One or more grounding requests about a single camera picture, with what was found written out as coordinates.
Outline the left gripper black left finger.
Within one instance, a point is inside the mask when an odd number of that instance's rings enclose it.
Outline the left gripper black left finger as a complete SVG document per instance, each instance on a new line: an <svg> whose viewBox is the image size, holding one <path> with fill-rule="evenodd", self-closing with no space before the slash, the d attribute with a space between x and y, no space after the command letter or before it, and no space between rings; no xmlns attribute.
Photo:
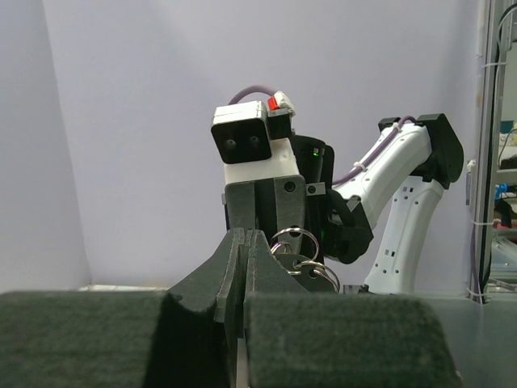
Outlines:
<svg viewBox="0 0 517 388"><path fill-rule="evenodd" d="M167 291L1 296L4 387L233 387L241 229Z"/></svg>

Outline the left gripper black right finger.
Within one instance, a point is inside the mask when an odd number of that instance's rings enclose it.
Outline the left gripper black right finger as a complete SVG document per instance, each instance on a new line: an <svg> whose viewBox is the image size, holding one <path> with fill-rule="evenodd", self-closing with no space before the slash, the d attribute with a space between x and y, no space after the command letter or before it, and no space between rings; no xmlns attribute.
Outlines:
<svg viewBox="0 0 517 388"><path fill-rule="evenodd" d="M309 293L263 232L247 236L244 321L253 387L460 387L438 315L404 296Z"/></svg>

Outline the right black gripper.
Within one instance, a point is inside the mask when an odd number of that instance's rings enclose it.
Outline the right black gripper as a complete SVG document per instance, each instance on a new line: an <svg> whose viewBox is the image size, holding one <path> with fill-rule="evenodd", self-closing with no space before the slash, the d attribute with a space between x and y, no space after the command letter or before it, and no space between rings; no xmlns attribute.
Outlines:
<svg viewBox="0 0 517 388"><path fill-rule="evenodd" d="M223 204L226 228L261 230L267 241L278 231L299 226L318 240L322 254L322 195L311 193L302 175L228 183Z"/></svg>

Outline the silver key organiser with rings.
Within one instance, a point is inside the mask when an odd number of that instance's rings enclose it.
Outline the silver key organiser with rings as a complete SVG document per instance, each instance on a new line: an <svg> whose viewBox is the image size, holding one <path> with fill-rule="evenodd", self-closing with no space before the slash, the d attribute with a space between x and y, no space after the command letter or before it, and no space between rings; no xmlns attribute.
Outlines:
<svg viewBox="0 0 517 388"><path fill-rule="evenodd" d="M308 230L291 226L278 231L269 242L280 265L304 289L313 293L339 293L337 274L320 259L317 238Z"/></svg>

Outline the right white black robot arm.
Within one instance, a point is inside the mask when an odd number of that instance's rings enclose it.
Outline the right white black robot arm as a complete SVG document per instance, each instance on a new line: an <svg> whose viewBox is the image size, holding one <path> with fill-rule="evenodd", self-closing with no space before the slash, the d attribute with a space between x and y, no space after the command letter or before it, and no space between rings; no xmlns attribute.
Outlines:
<svg viewBox="0 0 517 388"><path fill-rule="evenodd" d="M411 294L430 221L456 182L462 145L443 113L385 118L376 144L334 179L334 150L297 134L285 110L214 121L226 225L263 232L269 253L310 291L341 289L327 266L352 264L389 211L365 293Z"/></svg>

